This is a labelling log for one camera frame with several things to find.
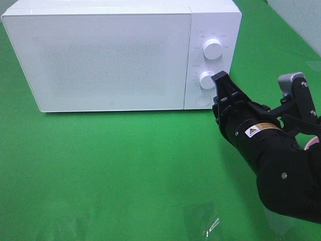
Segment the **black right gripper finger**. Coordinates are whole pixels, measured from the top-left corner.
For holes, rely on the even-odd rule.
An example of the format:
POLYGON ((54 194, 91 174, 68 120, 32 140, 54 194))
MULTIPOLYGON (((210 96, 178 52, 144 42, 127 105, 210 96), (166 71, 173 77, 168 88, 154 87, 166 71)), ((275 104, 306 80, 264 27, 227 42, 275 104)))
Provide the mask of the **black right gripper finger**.
POLYGON ((230 99, 232 96, 241 92, 241 89, 232 81, 229 74, 225 71, 214 74, 211 79, 216 87, 217 100, 230 99))
POLYGON ((301 118, 317 118, 308 82, 303 74, 292 75, 292 94, 301 118))

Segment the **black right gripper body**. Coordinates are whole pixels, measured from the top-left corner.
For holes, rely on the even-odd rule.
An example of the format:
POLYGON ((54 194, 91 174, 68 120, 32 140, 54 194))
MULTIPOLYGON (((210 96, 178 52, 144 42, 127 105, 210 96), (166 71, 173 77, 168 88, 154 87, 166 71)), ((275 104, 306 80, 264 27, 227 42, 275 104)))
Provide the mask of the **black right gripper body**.
POLYGON ((283 131, 271 109, 251 101, 245 94, 216 96, 213 112, 221 134, 235 148, 283 145, 283 131))

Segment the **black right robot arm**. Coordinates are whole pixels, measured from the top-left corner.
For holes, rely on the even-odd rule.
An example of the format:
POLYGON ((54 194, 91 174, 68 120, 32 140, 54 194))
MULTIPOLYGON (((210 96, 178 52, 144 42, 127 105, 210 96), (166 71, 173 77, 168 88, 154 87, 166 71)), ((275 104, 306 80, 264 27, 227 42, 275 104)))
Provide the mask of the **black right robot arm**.
POLYGON ((219 130, 255 173, 263 205, 320 223, 320 143, 304 149, 295 138, 300 133, 320 137, 320 117, 305 75, 279 77, 283 97, 275 109, 252 101, 224 71, 212 81, 219 130))

